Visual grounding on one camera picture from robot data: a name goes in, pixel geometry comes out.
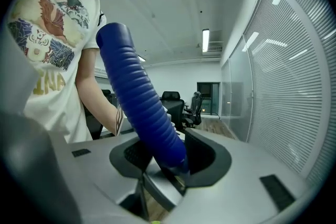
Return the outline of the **white venetian blinds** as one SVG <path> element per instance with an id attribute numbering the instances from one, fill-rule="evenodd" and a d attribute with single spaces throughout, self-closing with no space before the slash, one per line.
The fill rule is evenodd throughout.
<path id="1" fill-rule="evenodd" d="M 223 35 L 222 118 L 311 186 L 336 163 L 336 10 L 328 0 L 239 0 Z"/>

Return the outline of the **person's left forearm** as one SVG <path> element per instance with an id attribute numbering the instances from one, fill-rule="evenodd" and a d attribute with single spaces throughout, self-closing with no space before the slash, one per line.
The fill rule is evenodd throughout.
<path id="1" fill-rule="evenodd" d="M 78 64 L 76 87 L 79 98 L 89 112 L 112 134 L 116 135 L 117 108 L 104 96 L 95 79 L 97 48 L 84 49 Z"/>

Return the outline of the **black mesh office chair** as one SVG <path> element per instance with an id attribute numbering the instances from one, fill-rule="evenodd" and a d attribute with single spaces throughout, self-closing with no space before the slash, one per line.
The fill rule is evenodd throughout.
<path id="1" fill-rule="evenodd" d="M 179 92 L 164 91 L 160 100 L 167 109 L 167 113 L 171 115 L 171 121 L 175 124 L 176 129 L 182 130 L 184 100 L 181 99 Z"/>

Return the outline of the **dark window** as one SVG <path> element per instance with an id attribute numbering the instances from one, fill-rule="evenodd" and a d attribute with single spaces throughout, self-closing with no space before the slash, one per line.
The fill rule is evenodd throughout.
<path id="1" fill-rule="evenodd" d="M 198 82 L 197 90 L 203 98 L 201 113 L 204 115 L 219 116 L 219 83 Z"/>

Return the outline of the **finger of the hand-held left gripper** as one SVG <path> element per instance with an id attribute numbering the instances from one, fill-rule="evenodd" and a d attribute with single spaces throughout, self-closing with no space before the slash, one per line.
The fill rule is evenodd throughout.
<path id="1" fill-rule="evenodd" d="M 150 162 L 142 174 L 143 187 L 167 211 L 173 210 L 183 199 L 186 187 L 169 169 Z"/>

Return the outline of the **white printed t-shirt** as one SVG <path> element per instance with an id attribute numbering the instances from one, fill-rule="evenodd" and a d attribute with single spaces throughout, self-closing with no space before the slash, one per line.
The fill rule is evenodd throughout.
<path id="1" fill-rule="evenodd" d="M 92 139 L 75 79 L 106 21 L 100 0 L 15 0 L 9 12 L 8 29 L 39 74 L 24 114 L 68 143 Z"/>

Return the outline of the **blue mop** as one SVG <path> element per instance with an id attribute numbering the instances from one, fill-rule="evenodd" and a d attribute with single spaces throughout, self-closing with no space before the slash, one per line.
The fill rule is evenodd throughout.
<path id="1" fill-rule="evenodd" d="M 108 23 L 96 42 L 121 110 L 158 164 L 175 173 L 189 172 L 186 148 L 143 68 L 128 27 Z"/>

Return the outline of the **ceiling air vent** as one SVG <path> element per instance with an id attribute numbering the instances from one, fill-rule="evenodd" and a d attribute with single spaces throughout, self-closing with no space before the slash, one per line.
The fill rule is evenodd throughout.
<path id="1" fill-rule="evenodd" d="M 208 52 L 221 52 L 223 49 L 222 31 L 214 30 L 209 32 Z"/>

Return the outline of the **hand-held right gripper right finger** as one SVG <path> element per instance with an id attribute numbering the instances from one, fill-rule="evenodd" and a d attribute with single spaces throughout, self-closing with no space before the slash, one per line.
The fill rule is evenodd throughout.
<path id="1" fill-rule="evenodd" d="M 265 150 L 222 135 L 198 134 L 226 147 L 228 173 L 211 187 L 191 188 L 163 224 L 291 224 L 314 199 L 317 189 Z M 276 175 L 295 201 L 279 212 L 260 181 Z"/>

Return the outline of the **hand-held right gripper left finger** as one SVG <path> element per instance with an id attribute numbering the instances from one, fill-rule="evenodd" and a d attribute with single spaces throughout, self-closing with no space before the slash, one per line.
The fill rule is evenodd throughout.
<path id="1" fill-rule="evenodd" d="M 149 224 L 142 171 L 124 151 L 136 135 L 68 144 L 50 135 L 59 172 L 71 197 L 69 224 Z"/>

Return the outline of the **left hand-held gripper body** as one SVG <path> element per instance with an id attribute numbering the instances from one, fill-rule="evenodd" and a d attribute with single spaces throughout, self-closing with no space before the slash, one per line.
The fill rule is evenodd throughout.
<path id="1" fill-rule="evenodd" d="M 116 127 L 115 127 L 115 136 L 119 136 L 120 135 L 120 132 L 121 132 L 121 129 L 122 129 L 122 125 L 123 125 L 123 121 L 124 121 L 124 112 L 122 110 L 122 107 L 121 105 L 119 104 L 118 105 L 118 108 L 117 108 L 117 114 L 116 114 Z"/>

